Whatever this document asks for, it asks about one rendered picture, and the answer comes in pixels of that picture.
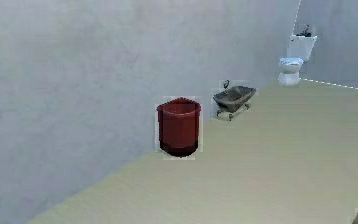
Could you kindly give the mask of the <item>black object on toilet tank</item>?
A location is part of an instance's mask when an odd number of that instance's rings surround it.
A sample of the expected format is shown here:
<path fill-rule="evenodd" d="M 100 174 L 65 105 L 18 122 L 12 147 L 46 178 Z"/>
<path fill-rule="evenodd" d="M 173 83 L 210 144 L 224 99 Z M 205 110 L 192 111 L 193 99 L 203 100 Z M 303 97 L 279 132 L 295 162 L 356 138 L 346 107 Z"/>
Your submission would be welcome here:
<path fill-rule="evenodd" d="M 305 28 L 300 33 L 298 33 L 298 36 L 311 37 L 312 33 L 310 32 L 310 25 L 307 24 Z"/>

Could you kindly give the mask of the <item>grey clawfoot bathtub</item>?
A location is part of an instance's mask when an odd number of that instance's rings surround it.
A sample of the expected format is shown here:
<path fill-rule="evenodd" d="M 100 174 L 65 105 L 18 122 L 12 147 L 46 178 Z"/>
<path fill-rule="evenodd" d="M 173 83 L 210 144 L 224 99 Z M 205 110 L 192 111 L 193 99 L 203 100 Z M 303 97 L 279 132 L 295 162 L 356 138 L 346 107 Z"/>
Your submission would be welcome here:
<path fill-rule="evenodd" d="M 251 98 L 257 92 L 256 88 L 247 86 L 229 86 L 230 81 L 226 80 L 223 84 L 224 90 L 213 95 L 218 109 L 216 116 L 221 113 L 228 114 L 228 120 L 231 121 L 234 118 L 234 114 L 241 108 L 249 109 L 251 107 Z"/>

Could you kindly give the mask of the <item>red waste bin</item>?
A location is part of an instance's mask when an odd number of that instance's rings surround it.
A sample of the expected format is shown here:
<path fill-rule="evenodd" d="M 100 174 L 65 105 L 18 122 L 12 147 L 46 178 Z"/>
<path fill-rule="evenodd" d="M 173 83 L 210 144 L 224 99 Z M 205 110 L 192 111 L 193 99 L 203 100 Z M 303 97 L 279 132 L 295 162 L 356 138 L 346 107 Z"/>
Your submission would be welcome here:
<path fill-rule="evenodd" d="M 159 146 L 171 156 L 186 157 L 198 148 L 201 105 L 179 97 L 156 108 Z"/>

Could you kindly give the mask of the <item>white toilet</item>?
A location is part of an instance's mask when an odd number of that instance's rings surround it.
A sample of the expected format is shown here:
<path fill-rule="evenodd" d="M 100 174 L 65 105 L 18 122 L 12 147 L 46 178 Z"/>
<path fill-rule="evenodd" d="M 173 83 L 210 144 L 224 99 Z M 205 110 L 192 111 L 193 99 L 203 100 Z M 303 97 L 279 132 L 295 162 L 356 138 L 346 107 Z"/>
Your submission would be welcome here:
<path fill-rule="evenodd" d="M 278 82 L 281 85 L 292 86 L 300 82 L 300 70 L 310 59 L 316 41 L 316 36 L 290 36 L 286 55 L 279 59 Z"/>

